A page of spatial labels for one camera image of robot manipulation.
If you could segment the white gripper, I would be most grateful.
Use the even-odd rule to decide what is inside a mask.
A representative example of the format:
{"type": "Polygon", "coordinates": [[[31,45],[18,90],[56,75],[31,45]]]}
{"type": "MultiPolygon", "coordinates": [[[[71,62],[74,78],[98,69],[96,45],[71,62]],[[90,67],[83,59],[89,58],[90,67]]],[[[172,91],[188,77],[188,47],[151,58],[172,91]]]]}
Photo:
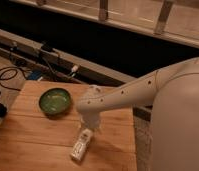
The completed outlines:
{"type": "Polygon", "coordinates": [[[84,113],[81,115],[81,120],[80,131],[88,128],[95,130],[95,132],[101,132],[99,113],[84,113]]]}

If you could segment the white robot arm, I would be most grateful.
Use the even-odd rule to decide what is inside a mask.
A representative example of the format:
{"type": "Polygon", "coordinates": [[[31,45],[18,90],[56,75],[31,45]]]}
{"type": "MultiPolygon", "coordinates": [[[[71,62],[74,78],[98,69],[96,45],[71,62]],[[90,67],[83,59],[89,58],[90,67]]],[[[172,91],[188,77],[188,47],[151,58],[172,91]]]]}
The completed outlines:
{"type": "Polygon", "coordinates": [[[93,85],[76,104],[95,129],[100,113],[150,106],[150,171],[199,171],[199,57],[150,72],[106,93],[93,85]]]}

